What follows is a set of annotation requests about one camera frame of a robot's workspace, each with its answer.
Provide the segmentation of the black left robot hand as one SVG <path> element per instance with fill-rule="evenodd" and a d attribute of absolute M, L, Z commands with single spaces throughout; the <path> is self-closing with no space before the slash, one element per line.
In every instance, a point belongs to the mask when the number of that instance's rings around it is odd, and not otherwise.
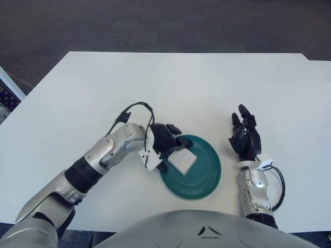
<path fill-rule="evenodd" d="M 154 135 L 153 150 L 161 159 L 161 162 L 156 168 L 161 174 L 166 174 L 168 172 L 168 167 L 163 162 L 161 155 L 170 155 L 174 151 L 189 148 L 193 145 L 193 142 L 188 138 L 180 136 L 182 131 L 175 125 L 154 123 L 150 124 L 149 127 Z"/>

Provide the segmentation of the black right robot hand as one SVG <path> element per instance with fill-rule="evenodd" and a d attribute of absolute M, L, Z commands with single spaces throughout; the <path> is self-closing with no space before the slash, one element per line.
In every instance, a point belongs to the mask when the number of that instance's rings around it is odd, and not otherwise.
<path fill-rule="evenodd" d="M 255 116 L 242 104 L 238 106 L 238 110 L 242 121 L 236 113 L 231 115 L 233 134 L 229 142 L 240 161 L 254 161 L 261 154 L 261 138 L 256 130 Z"/>

